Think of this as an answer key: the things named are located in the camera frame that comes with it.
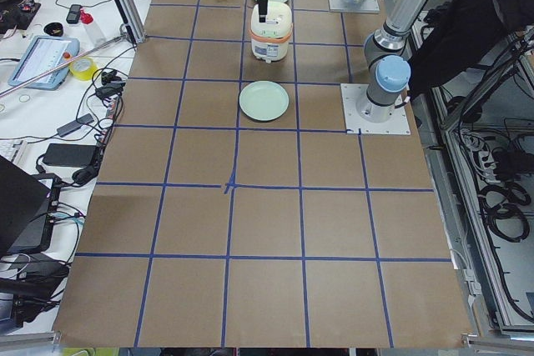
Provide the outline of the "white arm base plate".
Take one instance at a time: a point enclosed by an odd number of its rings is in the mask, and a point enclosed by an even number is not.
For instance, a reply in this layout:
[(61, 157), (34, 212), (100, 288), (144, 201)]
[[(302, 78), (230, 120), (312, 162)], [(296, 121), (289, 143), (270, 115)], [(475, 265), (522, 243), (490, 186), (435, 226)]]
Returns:
[(350, 134), (410, 135), (406, 101), (399, 94), (392, 105), (379, 106), (367, 96), (368, 84), (342, 83), (345, 131)]

